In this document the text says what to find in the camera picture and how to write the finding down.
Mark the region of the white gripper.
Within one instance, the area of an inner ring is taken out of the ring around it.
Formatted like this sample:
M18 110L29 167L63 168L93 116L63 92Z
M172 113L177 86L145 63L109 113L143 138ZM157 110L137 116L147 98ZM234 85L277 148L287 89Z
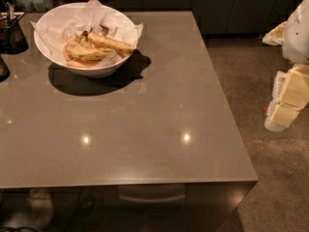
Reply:
M274 78L272 101L267 108L265 128L281 132L309 103L309 0L303 0L284 21L266 33L264 44L282 45L283 56L294 66Z

